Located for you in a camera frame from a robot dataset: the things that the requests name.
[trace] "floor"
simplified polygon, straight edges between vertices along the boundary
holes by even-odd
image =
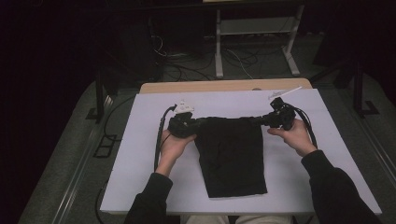
[[[222,40],[223,79],[293,77],[281,52],[287,40],[286,35],[225,37]],[[322,35],[297,37],[292,54],[301,77],[310,78],[325,69],[312,64],[321,40]],[[160,81],[216,79],[212,37],[206,39],[200,55],[166,48],[157,50],[167,54]],[[384,154],[378,153],[378,150],[385,151],[389,160],[396,162],[396,129],[393,128],[396,125],[396,108],[387,100],[375,80],[364,76],[363,99],[372,101],[380,114],[361,119],[352,108],[352,83],[341,90],[332,84],[337,74],[334,72],[312,84],[319,90],[352,157],[377,199],[383,211],[381,220],[385,224],[395,223],[396,185],[392,180],[394,174],[389,172],[392,163],[382,162]],[[120,85],[118,94],[107,98],[105,116],[99,123],[86,119],[89,110],[95,108],[94,83],[81,95],[20,223],[122,223],[125,216],[98,211],[120,142],[115,142],[108,158],[95,158],[92,155],[104,133],[122,138],[137,93],[138,89]],[[107,153],[102,148],[99,150],[99,153]],[[298,216],[298,219],[304,223],[307,217]],[[311,223],[316,224],[318,221],[314,217]]]

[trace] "left hand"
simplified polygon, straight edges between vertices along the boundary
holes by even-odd
[[[168,130],[164,130],[161,139],[163,144],[161,147],[161,158],[155,172],[169,176],[176,160],[183,154],[186,145],[193,141],[195,137],[196,134],[187,138],[177,138],[170,134]]]

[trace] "handheld controller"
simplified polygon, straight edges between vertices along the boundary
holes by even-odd
[[[296,117],[294,107],[285,104],[280,97],[276,97],[270,105],[274,109],[273,112],[261,117],[250,118],[250,122],[253,125],[264,125],[271,128],[282,127],[286,131],[290,130]]]
[[[275,98],[271,102],[271,107],[274,109],[267,115],[249,118],[253,125],[265,125],[271,128],[282,127],[284,130],[290,130],[296,114],[291,105],[285,104],[280,97]],[[197,132],[198,128],[203,124],[206,119],[192,119],[192,113],[186,112],[176,114],[170,118],[168,130],[178,138],[186,138]]]

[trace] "dark background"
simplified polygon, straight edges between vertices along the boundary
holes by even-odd
[[[396,8],[390,2],[307,6],[300,34],[326,32],[316,63],[331,65],[353,55],[396,104],[392,88],[396,81],[396,35],[391,29]],[[81,10],[108,4],[62,0],[1,3],[0,223],[18,222],[76,102],[98,71],[106,74],[110,93],[116,92],[120,83],[138,87],[161,76],[161,62],[156,64],[152,51],[147,13],[111,16]],[[136,4],[110,2],[112,7]],[[261,13],[230,10],[228,16]],[[199,46],[202,35],[213,32],[208,28],[212,17],[213,12],[207,11],[162,20],[160,13],[153,22],[155,32],[166,36],[170,44]],[[177,29],[188,32],[174,35]]]

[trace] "white table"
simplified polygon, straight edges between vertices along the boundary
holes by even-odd
[[[268,96],[274,91],[209,91],[138,94],[134,100],[123,140],[108,182],[101,211],[126,214],[134,197],[146,186],[153,172],[160,118],[171,105],[185,100],[195,107],[194,118],[239,118],[262,116],[273,111]],[[346,171],[360,196],[376,213],[381,210],[350,156],[317,90],[298,90],[282,99],[307,113],[318,147],[330,162]],[[167,121],[173,116],[169,113]],[[167,199],[167,212],[180,214],[309,214],[314,213],[309,176],[301,158],[282,139],[269,135],[262,126],[264,176],[267,194],[209,199],[194,143],[187,145],[170,178],[174,181]]]

